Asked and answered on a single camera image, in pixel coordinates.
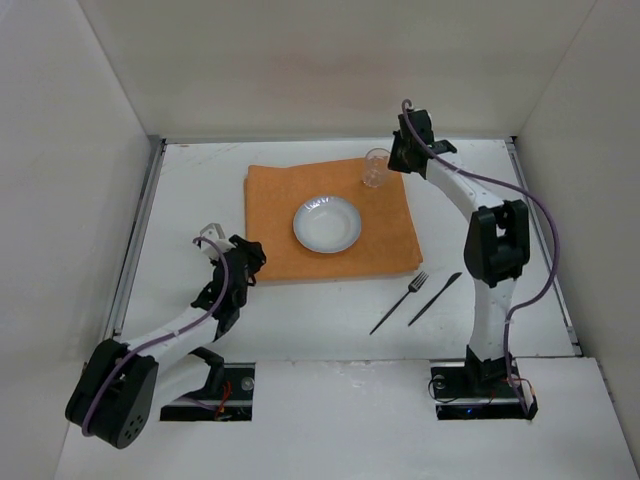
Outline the clear drinking glass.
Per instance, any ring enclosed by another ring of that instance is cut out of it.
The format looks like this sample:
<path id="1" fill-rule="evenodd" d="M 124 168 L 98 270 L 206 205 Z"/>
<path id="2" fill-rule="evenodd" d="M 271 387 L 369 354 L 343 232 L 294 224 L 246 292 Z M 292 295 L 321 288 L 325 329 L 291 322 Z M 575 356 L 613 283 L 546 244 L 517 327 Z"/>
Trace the clear drinking glass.
<path id="1" fill-rule="evenodd" d="M 390 152 L 384 148 L 373 148 L 364 159 L 363 183 L 371 188 L 382 186 L 390 175 L 388 161 Z"/>

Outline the white round plate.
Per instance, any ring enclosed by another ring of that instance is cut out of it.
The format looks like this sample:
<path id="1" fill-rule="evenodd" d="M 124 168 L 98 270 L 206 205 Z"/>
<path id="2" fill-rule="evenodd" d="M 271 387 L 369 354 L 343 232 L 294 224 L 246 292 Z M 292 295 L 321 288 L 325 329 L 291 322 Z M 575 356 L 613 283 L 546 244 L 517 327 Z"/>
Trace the white round plate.
<path id="1" fill-rule="evenodd" d="M 362 220 L 357 208 L 344 198 L 317 196 L 296 211 L 293 232 L 306 249 L 336 254 L 352 247 L 361 235 Z"/>

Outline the orange cloth placemat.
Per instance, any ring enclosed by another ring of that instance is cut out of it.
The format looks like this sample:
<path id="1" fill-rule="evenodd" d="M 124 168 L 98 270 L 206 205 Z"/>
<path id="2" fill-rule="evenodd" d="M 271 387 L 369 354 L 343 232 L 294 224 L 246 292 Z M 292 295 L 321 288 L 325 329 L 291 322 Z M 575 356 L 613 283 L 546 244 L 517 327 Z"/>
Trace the orange cloth placemat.
<path id="1" fill-rule="evenodd" d="M 362 181 L 365 160 L 353 158 L 292 167 L 251 165 L 245 180 L 246 236 L 262 244 L 262 281 L 320 280 L 401 274 L 423 261 L 402 175 L 377 188 Z M 343 252 L 305 248 L 294 234 L 294 215 L 317 196 L 337 196 L 358 210 L 362 229 Z"/>

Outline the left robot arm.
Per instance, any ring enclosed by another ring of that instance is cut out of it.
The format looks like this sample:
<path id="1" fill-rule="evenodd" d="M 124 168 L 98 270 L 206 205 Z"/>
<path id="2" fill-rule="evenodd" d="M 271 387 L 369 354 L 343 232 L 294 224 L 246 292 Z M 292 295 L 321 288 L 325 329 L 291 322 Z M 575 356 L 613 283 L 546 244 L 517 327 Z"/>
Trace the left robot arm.
<path id="1" fill-rule="evenodd" d="M 246 305 L 267 258 L 258 242 L 203 233 L 211 280 L 177 318 L 144 336 L 102 341 L 66 405 L 65 418 L 86 437 L 116 449 L 149 421 L 244 421 L 251 417 L 255 367 L 212 351 Z"/>

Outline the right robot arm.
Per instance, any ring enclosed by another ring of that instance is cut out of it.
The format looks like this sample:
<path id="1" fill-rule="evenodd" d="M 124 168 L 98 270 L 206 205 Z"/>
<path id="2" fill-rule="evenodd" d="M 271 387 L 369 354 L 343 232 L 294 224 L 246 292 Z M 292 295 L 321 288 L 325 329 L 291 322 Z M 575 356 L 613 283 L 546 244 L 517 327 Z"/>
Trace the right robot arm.
<path id="1" fill-rule="evenodd" d="M 428 111 L 413 109 L 410 100 L 401 109 L 388 169 L 419 174 L 468 222 L 463 260 L 475 286 L 474 325 L 464 362 L 468 382 L 479 387 L 504 379 L 510 359 L 504 325 L 517 279 L 530 260 L 528 207 L 522 200 L 497 196 L 486 187 L 490 178 L 455 162 L 457 149 L 435 140 Z"/>

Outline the black knife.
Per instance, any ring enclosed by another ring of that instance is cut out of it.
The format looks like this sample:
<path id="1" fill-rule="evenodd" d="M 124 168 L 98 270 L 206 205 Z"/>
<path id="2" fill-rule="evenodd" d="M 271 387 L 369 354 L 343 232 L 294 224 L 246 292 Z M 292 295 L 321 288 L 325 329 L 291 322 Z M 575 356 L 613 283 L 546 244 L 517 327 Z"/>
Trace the black knife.
<path id="1" fill-rule="evenodd" d="M 443 287 L 414 315 L 414 317 L 408 322 L 407 326 L 411 327 L 413 324 L 415 324 L 435 304 L 435 302 L 443 295 L 443 293 L 450 286 L 452 286 L 461 276 L 462 276 L 461 272 L 453 273 L 447 279 Z"/>

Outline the black fork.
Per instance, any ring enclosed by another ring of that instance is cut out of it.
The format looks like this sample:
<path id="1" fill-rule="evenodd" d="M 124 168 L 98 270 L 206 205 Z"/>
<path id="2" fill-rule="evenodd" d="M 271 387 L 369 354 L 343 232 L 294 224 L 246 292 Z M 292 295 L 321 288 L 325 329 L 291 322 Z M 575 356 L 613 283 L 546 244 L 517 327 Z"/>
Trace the black fork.
<path id="1" fill-rule="evenodd" d="M 399 308 L 399 306 L 407 299 L 407 297 L 411 294 L 417 293 L 421 287 L 424 285 L 429 275 L 421 271 L 418 275 L 416 275 L 412 281 L 407 286 L 407 291 L 403 294 L 403 296 L 383 315 L 383 317 L 377 322 L 377 324 L 371 329 L 369 332 L 370 335 L 373 335 L 387 320 L 388 318 Z"/>

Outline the right aluminium table rail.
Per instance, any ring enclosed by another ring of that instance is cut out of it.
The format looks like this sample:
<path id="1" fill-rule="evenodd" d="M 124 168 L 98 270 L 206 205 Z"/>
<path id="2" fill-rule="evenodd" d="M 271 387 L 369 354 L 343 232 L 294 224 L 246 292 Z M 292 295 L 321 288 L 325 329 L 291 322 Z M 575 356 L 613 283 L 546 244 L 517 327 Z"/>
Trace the right aluminium table rail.
<path id="1" fill-rule="evenodd" d="M 516 175 L 517 184 L 528 190 L 528 185 L 525 179 L 524 171 L 521 166 L 521 162 L 518 157 L 517 146 L 516 146 L 516 136 L 510 136 L 505 139 L 505 145 L 509 157 L 511 159 L 512 167 L 514 169 L 514 173 Z M 543 227 L 547 224 L 545 218 L 541 218 L 539 215 L 539 209 L 535 202 L 533 202 L 529 197 L 526 198 L 526 202 L 531 209 L 531 221 L 533 222 L 533 231 L 536 237 L 536 244 L 540 249 L 540 252 L 544 258 L 544 263 L 548 272 L 551 272 L 553 266 L 553 251 L 549 249 L 546 243 L 546 236 L 544 233 Z M 566 301 L 564 298 L 564 294 L 560 287 L 557 276 L 554 276 L 552 286 L 548 290 L 549 294 L 553 294 L 556 303 L 558 304 L 562 320 L 565 325 L 567 335 L 570 341 L 570 344 L 573 349 L 573 355 L 576 357 L 582 357 L 583 351 L 580 345 L 580 341 L 578 340 L 577 334 L 575 332 L 575 328 L 573 326 L 571 316 L 569 314 Z"/>

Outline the aluminium table rail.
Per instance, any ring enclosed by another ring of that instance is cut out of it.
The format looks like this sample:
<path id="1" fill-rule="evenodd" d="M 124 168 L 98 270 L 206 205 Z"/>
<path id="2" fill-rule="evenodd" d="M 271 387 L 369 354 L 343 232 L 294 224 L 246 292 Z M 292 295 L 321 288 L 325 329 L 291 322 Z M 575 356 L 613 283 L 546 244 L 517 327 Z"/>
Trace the aluminium table rail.
<path id="1" fill-rule="evenodd" d="M 512 167 L 514 169 L 514 173 L 516 175 L 517 184 L 528 190 L 528 185 L 525 179 L 524 171 L 521 166 L 521 162 L 518 157 L 517 146 L 516 146 L 516 136 L 510 136 L 505 139 L 505 145 L 509 157 L 511 159 Z M 540 249 L 540 252 L 544 258 L 544 263 L 548 272 L 551 272 L 553 266 L 553 251 L 549 249 L 546 243 L 546 236 L 544 233 L 543 227 L 547 224 L 545 218 L 541 218 L 539 215 L 539 209 L 535 202 L 533 202 L 529 197 L 526 198 L 526 202 L 531 209 L 531 221 L 533 222 L 533 231 L 536 237 L 536 244 Z M 583 351 L 580 345 L 580 341 L 578 340 L 577 334 L 575 332 L 575 328 L 573 326 L 571 316 L 569 314 L 566 301 L 564 298 L 564 294 L 560 287 L 557 276 L 554 276 L 552 286 L 548 290 L 549 294 L 553 294 L 556 303 L 558 304 L 562 320 L 565 325 L 567 335 L 570 341 L 570 344 L 573 349 L 573 355 L 576 357 L 582 357 Z"/>
<path id="2" fill-rule="evenodd" d="M 159 135 L 150 135 L 147 139 L 150 144 L 150 155 L 141 184 L 124 260 L 117 278 L 116 290 L 108 310 L 105 326 L 100 335 L 101 340 L 119 337 L 122 334 L 149 217 L 159 182 L 167 146 L 166 139 Z"/>

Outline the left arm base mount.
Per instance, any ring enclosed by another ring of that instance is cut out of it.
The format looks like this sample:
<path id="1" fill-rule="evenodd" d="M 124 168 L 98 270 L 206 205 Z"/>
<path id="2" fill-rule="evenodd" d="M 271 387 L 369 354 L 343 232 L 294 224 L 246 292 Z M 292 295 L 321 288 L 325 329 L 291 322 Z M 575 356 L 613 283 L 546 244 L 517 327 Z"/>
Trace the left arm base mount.
<path id="1" fill-rule="evenodd" d="M 251 421 L 256 365 L 226 363 L 211 350 L 200 347 L 188 359 L 198 358 L 209 367 L 204 386 L 184 393 L 160 410 L 162 422 Z"/>

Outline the left aluminium table rail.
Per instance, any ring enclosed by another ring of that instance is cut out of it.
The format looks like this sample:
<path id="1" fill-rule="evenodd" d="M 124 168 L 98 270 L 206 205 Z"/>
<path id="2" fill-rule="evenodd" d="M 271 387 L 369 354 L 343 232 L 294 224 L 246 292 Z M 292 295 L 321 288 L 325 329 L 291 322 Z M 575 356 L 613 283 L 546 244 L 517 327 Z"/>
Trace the left aluminium table rail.
<path id="1" fill-rule="evenodd" d="M 159 135 L 150 135 L 147 139 L 150 144 L 150 155 L 141 184 L 124 260 L 117 278 L 116 290 L 108 310 L 105 326 L 100 335 L 101 340 L 119 337 L 122 334 L 149 217 L 159 182 L 167 146 L 166 139 Z"/>

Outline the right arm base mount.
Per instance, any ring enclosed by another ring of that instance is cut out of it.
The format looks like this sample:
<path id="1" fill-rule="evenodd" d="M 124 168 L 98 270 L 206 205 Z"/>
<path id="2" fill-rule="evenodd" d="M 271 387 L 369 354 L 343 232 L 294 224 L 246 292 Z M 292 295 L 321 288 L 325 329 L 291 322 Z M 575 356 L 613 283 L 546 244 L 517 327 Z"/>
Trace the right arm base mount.
<path id="1" fill-rule="evenodd" d="M 439 420 L 526 420 L 538 413 L 531 382 L 512 357 L 480 361 L 471 351 L 462 361 L 431 364 L 428 393 Z"/>

